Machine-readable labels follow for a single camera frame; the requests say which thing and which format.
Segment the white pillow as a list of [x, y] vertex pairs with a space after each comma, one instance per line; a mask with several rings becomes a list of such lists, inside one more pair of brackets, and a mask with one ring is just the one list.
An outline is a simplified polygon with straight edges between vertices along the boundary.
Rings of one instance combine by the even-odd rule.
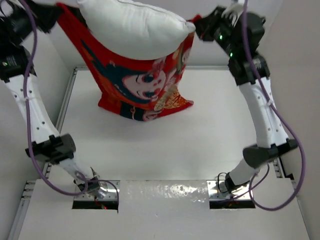
[[133, 0], [77, 1], [90, 33], [113, 53], [155, 60], [175, 52], [195, 25], [166, 9]]

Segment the red patterned pillowcase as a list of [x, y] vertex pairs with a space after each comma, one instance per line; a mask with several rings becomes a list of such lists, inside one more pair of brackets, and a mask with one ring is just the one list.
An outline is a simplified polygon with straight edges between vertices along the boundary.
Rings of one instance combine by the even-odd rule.
[[78, 3], [59, 2], [58, 24], [75, 46], [100, 91], [98, 105], [110, 112], [136, 121], [150, 121], [180, 112], [193, 105], [181, 96], [178, 84], [188, 62], [195, 31], [178, 49], [161, 58], [136, 60], [118, 55], [104, 47], [91, 34]]

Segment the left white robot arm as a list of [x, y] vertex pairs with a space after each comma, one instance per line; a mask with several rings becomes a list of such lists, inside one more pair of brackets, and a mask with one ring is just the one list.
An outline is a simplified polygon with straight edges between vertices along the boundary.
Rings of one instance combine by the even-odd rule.
[[7, 4], [12, 12], [0, 18], [0, 80], [11, 92], [26, 123], [28, 147], [25, 152], [51, 189], [76, 196], [54, 186], [40, 169], [39, 162], [61, 167], [72, 176], [81, 194], [97, 197], [103, 191], [99, 176], [77, 159], [71, 135], [60, 134], [52, 123], [39, 92], [33, 64], [37, 31], [49, 33], [63, 10], [32, 0], [9, 0]]

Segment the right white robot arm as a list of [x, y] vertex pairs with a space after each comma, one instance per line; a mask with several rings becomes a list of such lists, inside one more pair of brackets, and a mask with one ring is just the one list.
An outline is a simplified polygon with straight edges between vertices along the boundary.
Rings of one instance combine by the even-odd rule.
[[270, 70], [257, 51], [265, 33], [265, 18], [246, 14], [247, 42], [243, 41], [241, 5], [217, 6], [212, 13], [194, 22], [203, 42], [216, 42], [228, 55], [228, 69], [247, 103], [256, 133], [256, 144], [243, 149], [240, 163], [218, 184], [222, 193], [231, 193], [249, 183], [260, 167], [296, 149], [273, 107]]

